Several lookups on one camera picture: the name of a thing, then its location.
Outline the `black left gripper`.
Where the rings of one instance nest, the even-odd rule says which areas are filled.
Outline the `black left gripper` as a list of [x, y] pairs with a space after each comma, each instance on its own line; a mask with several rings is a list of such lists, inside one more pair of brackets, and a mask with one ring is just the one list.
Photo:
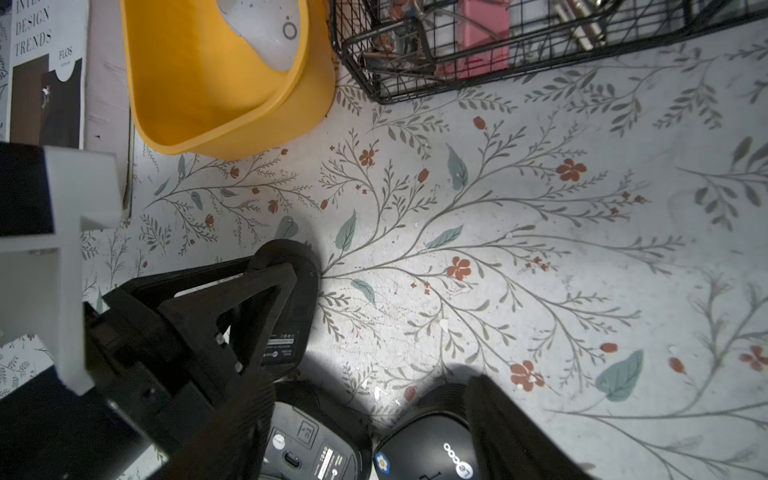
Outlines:
[[297, 274], [250, 261], [134, 278], [101, 315], [88, 308], [96, 387], [78, 395], [50, 367], [2, 399], [2, 478], [114, 479], [150, 444], [173, 455], [191, 440], [213, 416], [204, 395], [231, 396], [262, 366], [272, 380], [295, 370]]

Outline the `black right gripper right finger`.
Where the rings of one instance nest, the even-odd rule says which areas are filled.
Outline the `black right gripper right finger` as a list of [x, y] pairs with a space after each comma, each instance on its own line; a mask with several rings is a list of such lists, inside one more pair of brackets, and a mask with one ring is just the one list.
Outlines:
[[591, 478], [488, 376], [469, 379], [464, 404], [483, 479]]

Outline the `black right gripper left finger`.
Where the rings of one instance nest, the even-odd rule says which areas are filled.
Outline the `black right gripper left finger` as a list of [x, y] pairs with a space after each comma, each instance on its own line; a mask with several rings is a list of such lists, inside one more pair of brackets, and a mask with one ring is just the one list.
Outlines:
[[258, 479], [268, 444], [276, 387], [266, 371], [242, 388], [153, 479]]

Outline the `black mouse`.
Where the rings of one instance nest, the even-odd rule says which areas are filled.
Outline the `black mouse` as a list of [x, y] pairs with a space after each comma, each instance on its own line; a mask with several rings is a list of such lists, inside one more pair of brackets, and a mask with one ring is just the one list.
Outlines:
[[[261, 246], [246, 271], [251, 273], [283, 263], [292, 267], [296, 283], [273, 327], [260, 362], [260, 367], [275, 380], [292, 374], [302, 361], [310, 338], [321, 280], [317, 255], [309, 246], [288, 239], [271, 240]], [[259, 327], [252, 325], [253, 320], [268, 310], [275, 293], [276, 289], [271, 287], [231, 311], [229, 341], [242, 362], [250, 359], [261, 332]]]
[[372, 441], [359, 412], [307, 381], [276, 385], [261, 479], [370, 477]]
[[444, 384], [413, 404], [376, 447], [377, 477], [480, 480], [465, 391], [462, 384]]

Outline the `grey computer mouse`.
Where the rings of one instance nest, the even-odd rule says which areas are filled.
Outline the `grey computer mouse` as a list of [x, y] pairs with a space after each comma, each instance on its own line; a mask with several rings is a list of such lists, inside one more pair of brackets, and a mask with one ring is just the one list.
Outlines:
[[217, 0], [216, 5], [229, 27], [269, 68], [292, 68], [301, 25], [298, 1]]

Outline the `yellow plastic storage box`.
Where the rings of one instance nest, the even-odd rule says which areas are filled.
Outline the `yellow plastic storage box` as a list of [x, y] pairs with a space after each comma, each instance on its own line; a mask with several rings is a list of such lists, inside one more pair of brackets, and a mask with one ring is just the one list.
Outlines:
[[212, 1], [123, 1], [120, 9], [134, 125], [159, 153], [242, 159], [309, 132], [331, 107], [322, 1], [298, 4], [288, 71], [265, 64]]

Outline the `floral table mat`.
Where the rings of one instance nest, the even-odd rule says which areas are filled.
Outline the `floral table mat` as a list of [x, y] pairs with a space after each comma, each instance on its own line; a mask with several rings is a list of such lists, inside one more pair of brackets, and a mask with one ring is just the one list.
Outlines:
[[382, 437], [491, 376], [596, 479], [767, 475], [767, 24], [394, 106], [349, 74], [239, 161], [135, 144], [132, 212], [74, 286], [319, 256], [300, 378]]

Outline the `interior design trends book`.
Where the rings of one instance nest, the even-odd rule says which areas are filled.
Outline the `interior design trends book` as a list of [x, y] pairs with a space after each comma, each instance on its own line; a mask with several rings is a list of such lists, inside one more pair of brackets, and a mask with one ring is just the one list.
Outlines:
[[2, 2], [2, 140], [113, 155], [129, 213], [133, 137], [119, 2]]

